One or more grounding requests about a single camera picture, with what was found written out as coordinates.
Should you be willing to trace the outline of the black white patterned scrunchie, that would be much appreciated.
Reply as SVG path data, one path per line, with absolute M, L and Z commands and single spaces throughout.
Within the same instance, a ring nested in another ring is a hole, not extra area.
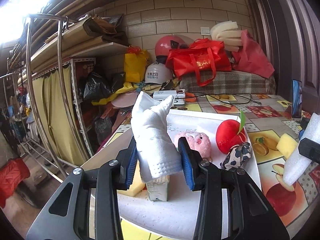
M 222 170 L 241 168 L 242 165 L 251 158 L 251 156 L 251 144 L 249 142 L 235 145 L 230 149 L 226 158 L 220 164 L 220 167 Z

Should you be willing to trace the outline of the white shallow cardboard box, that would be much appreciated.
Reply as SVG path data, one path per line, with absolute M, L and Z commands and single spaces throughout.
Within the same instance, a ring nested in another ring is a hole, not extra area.
M 220 163 L 225 159 L 225 155 L 217 148 L 215 135 L 219 124 L 227 119 L 240 121 L 240 117 L 236 115 L 171 109 L 167 116 L 167 130 L 172 141 L 174 141 L 177 133 L 186 130 L 203 132 L 208 135 L 214 154 L 212 163 L 220 168 Z M 120 150 L 128 147 L 131 138 L 132 131 L 129 128 L 81 167 L 85 171 L 92 170 L 101 167 L 111 159 L 115 159 Z M 243 165 L 243 169 L 246 170 L 261 189 L 257 162 L 252 150 L 251 153 L 251 159 Z M 150 201 L 147 191 L 142 191 L 135 197 L 119 194 L 118 206 L 120 217 L 140 228 L 163 237 L 193 239 L 200 194 L 199 191 L 193 192 L 189 190 L 183 172 L 172 174 L 170 175 L 167 202 Z M 226 237 L 227 231 L 223 230 L 222 239 Z

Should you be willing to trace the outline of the black plastic bag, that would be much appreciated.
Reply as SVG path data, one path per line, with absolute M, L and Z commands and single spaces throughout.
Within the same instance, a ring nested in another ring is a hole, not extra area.
M 83 100 L 99 101 L 109 98 L 121 89 L 125 82 L 125 72 L 115 73 L 110 79 L 97 72 L 91 72 L 86 80 Z

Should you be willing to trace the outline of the metal shelf rack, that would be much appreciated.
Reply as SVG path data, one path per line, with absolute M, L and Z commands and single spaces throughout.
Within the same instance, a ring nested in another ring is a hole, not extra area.
M 106 33 L 107 25 L 108 22 L 101 23 L 100 20 L 90 17 L 71 25 L 62 33 L 63 75 L 75 128 L 72 133 L 85 161 L 95 154 L 88 136 L 93 131 L 93 122 L 100 113 L 98 105 L 83 100 L 87 77 L 93 70 L 102 69 L 96 62 L 98 57 L 124 51 L 128 46 L 125 32 L 116 30 L 111 34 Z M 57 37 L 50 38 L 49 42 L 31 57 L 31 70 L 33 76 L 37 73 L 44 76 L 57 70 Z

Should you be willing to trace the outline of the black power adapter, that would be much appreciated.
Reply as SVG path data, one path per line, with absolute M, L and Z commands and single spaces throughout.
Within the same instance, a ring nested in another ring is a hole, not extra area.
M 310 121 L 310 118 L 302 117 L 300 121 L 300 126 L 302 130 L 305 130 L 307 128 L 309 121 Z

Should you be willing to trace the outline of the yellow green sponge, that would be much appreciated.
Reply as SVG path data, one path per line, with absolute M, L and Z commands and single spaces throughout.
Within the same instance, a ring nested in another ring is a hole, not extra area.
M 279 142 L 276 145 L 276 149 L 284 156 L 285 159 L 288 159 L 297 146 L 298 142 L 296 142 L 295 139 L 287 133 L 284 133 L 280 137 Z

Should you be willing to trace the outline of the white helmet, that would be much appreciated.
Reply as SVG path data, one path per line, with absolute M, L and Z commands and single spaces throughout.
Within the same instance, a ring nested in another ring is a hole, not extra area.
M 150 64 L 145 72 L 145 83 L 154 83 L 162 85 L 164 82 L 172 80 L 172 71 L 162 63 Z

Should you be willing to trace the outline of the pink plush toy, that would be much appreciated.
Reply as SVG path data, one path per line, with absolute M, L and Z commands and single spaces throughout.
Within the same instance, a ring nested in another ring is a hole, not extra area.
M 178 133 L 174 138 L 174 144 L 178 147 L 178 140 L 181 137 L 185 137 L 188 142 L 189 147 L 192 150 L 199 152 L 202 159 L 211 161 L 211 142 L 209 137 L 205 133 L 195 132 L 195 131 L 185 131 Z

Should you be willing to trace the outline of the white foam block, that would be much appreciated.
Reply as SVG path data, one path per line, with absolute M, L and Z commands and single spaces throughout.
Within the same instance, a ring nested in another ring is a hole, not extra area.
M 312 114 L 308 126 L 305 129 L 300 141 L 304 138 L 308 138 L 319 143 L 319 114 Z M 310 159 L 300 155 L 297 146 L 297 148 L 285 162 L 283 174 L 284 183 L 289 186 L 293 185 L 312 162 L 313 161 Z

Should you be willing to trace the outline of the red plush apple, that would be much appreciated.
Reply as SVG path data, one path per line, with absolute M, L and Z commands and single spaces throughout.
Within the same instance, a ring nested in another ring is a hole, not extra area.
M 219 124 L 216 131 L 216 144 L 223 154 L 228 154 L 235 145 L 247 142 L 244 129 L 246 117 L 240 112 L 240 121 L 227 119 Z

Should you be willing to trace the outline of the cream foam roll stack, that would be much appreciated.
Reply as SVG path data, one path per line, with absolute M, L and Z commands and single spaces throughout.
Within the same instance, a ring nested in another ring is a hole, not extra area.
M 210 29 L 212 40 L 223 42 L 225 50 L 230 52 L 238 52 L 242 47 L 241 33 L 238 24 L 233 21 L 218 23 Z

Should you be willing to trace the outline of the dark red fabric bag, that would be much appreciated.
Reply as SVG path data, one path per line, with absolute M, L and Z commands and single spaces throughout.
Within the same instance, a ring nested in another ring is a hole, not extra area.
M 235 63 L 233 69 L 240 72 L 259 75 L 269 79 L 274 74 L 274 67 L 263 52 L 261 46 L 253 40 L 247 30 L 241 32 L 242 47 L 232 52 Z

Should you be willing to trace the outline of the yellow shopping bag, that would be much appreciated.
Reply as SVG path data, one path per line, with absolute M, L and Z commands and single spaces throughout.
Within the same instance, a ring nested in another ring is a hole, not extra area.
M 125 81 L 131 83 L 143 81 L 149 65 L 150 54 L 147 50 L 129 46 L 124 57 Z

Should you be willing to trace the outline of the plaid covered cushion bench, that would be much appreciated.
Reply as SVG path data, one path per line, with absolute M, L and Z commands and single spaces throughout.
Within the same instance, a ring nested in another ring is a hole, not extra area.
M 265 79 L 233 70 L 217 72 L 215 79 L 203 87 L 197 84 L 195 74 L 186 74 L 181 77 L 180 88 L 193 94 L 275 94 L 276 82 L 274 77 Z

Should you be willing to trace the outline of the red tote bag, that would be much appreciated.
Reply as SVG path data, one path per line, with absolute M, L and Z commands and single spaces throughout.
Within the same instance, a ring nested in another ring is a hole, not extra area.
M 200 87 L 211 83 L 216 72 L 232 70 L 224 42 L 208 38 L 196 40 L 188 49 L 169 50 L 165 65 L 173 70 L 178 78 L 185 74 L 195 74 Z

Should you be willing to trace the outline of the fruit pattern tablecloth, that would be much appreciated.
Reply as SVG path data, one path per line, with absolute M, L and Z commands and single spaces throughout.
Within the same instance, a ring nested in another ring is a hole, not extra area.
M 200 97 L 177 109 L 168 118 L 168 133 L 174 138 L 185 131 L 202 132 L 211 141 L 225 118 L 246 116 L 245 129 L 253 146 L 246 170 L 262 187 L 293 239 L 316 239 L 319 226 L 319 166 L 311 163 L 290 188 L 282 186 L 285 161 L 298 144 L 302 131 L 291 119 L 289 102 L 276 95 Z M 200 194 L 185 184 L 182 173 L 169 181 L 166 202 L 152 202 L 145 190 L 133 197 L 119 196 L 121 227 L 125 239 L 191 239 Z

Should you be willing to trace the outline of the red helmet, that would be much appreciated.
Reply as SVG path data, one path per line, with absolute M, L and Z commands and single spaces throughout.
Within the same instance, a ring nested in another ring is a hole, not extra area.
M 171 49 L 188 48 L 185 41 L 177 35 L 160 38 L 155 45 L 156 62 L 165 64 Z

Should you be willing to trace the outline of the chrome clothes rack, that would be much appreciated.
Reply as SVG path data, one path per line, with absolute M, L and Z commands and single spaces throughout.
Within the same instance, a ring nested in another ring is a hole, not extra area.
M 65 108 L 65 113 L 69 122 L 69 126 L 72 132 L 75 131 L 73 119 L 70 113 L 69 104 L 68 104 L 68 96 L 66 94 L 65 88 L 65 79 L 64 79 L 64 71 L 62 65 L 62 30 L 63 25 L 71 22 L 69 18 L 63 16 L 56 16 L 50 14 L 31 14 L 28 16 L 28 19 L 25 22 L 25 26 L 27 28 L 26 31 L 26 55 L 25 55 L 25 67 L 27 71 L 27 85 L 28 92 L 30 97 L 31 109 L 33 113 L 34 120 L 37 124 L 37 130 L 40 134 L 41 140 L 44 144 L 44 150 L 50 154 L 53 161 L 52 165 L 56 166 L 56 168 L 60 171 L 62 176 L 66 178 L 68 173 L 65 171 L 64 165 L 75 168 L 75 165 L 69 163 L 59 157 L 59 148 L 55 142 L 55 138 L 52 135 L 52 124 L 50 122 L 50 106 L 53 105 L 53 101 L 50 100 L 49 90 L 45 89 L 45 86 L 39 88 L 39 95 L 35 95 L 34 89 L 34 78 L 41 77 L 43 74 L 37 73 L 35 76 L 32 74 L 31 70 L 31 47 L 32 47 L 32 30 L 34 21 L 36 19 L 43 19 L 48 21 L 56 21 L 57 22 L 57 72 L 58 78 L 60 82 L 60 93 L 61 100 L 63 101 L 63 106 Z

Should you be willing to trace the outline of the small yellow foam piece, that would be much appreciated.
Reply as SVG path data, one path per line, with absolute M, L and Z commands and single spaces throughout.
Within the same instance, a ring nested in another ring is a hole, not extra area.
M 143 181 L 141 179 L 139 162 L 137 162 L 133 181 L 132 181 L 132 184 L 130 185 L 129 189 L 126 191 L 118 190 L 117 193 L 125 195 L 125 196 L 129 196 L 129 197 L 135 197 L 144 188 L 145 188 L 145 183 L 143 183 Z

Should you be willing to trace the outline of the yellow curtain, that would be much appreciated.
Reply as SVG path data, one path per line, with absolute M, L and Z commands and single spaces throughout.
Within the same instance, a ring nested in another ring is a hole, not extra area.
M 71 164 L 82 165 L 85 159 L 69 126 L 58 70 L 33 80 L 33 88 L 41 123 L 53 152 Z

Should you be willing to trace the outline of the white power bank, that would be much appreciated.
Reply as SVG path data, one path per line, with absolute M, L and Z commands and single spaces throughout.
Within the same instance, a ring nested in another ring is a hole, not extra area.
M 185 90 L 159 90 L 153 93 L 153 99 L 157 101 L 163 101 L 168 96 L 174 97 L 173 106 L 184 106 L 185 105 Z

